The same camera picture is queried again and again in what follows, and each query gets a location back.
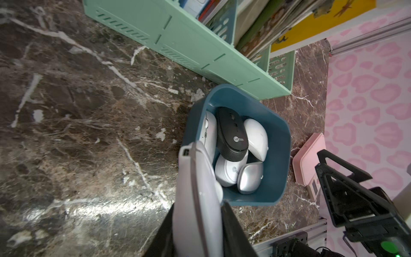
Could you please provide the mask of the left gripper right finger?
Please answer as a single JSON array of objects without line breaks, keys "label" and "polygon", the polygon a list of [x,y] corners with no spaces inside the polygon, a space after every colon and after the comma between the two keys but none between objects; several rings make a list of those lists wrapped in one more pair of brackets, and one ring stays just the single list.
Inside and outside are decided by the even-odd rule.
[{"label": "left gripper right finger", "polygon": [[223,247],[225,257],[257,257],[248,241],[230,204],[223,202],[221,207],[223,222]]}]

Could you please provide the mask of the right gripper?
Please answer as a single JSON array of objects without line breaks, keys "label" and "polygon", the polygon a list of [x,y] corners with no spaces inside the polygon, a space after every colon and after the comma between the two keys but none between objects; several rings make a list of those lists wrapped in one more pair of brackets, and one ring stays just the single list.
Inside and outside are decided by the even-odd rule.
[{"label": "right gripper", "polygon": [[377,257],[410,256],[411,228],[399,209],[381,187],[361,185],[372,176],[325,149],[317,156],[315,170],[332,223],[345,228],[345,238]]}]

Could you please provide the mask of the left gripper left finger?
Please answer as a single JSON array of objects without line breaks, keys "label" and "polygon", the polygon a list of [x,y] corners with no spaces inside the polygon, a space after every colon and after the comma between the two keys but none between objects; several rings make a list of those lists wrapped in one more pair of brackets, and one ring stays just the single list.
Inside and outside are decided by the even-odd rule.
[{"label": "left gripper left finger", "polygon": [[174,243],[172,233],[172,215],[174,205],[171,206],[155,235],[144,257],[174,257]]}]

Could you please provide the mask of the teal storage box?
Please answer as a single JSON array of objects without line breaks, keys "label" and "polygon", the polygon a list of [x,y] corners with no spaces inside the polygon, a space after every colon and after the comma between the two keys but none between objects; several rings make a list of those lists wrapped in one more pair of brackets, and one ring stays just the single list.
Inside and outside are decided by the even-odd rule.
[{"label": "teal storage box", "polygon": [[223,188],[224,200],[231,206],[274,206],[284,195],[290,165],[291,133],[288,123],[275,112],[244,91],[221,84],[193,104],[188,114],[183,145],[200,139],[206,111],[215,113],[219,107],[236,111],[243,119],[258,121],[268,134],[267,158],[263,163],[263,178],[256,192],[239,193],[236,187]]}]

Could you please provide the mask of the silver grey mouse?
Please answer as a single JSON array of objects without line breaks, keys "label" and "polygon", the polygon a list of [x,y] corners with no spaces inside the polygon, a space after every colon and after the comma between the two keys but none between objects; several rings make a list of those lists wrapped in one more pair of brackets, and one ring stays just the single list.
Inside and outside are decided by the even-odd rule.
[{"label": "silver grey mouse", "polygon": [[238,175],[237,188],[241,194],[252,194],[260,186],[263,178],[263,162],[248,163]]}]

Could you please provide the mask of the white rounded mouse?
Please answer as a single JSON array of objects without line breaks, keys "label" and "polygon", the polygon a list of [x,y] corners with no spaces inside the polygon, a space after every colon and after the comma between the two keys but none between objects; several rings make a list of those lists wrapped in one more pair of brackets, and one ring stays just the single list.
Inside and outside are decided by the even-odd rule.
[{"label": "white rounded mouse", "polygon": [[264,162],[268,152],[268,135],[264,127],[254,119],[244,121],[248,137],[248,150],[260,161]]}]

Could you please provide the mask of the black mouse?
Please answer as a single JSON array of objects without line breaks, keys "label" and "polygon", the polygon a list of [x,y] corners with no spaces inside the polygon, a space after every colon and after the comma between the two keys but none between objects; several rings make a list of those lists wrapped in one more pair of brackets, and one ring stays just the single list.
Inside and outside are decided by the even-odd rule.
[{"label": "black mouse", "polygon": [[217,149],[231,162],[241,161],[248,151],[248,137],[244,122],[233,109],[219,107],[216,110]]}]

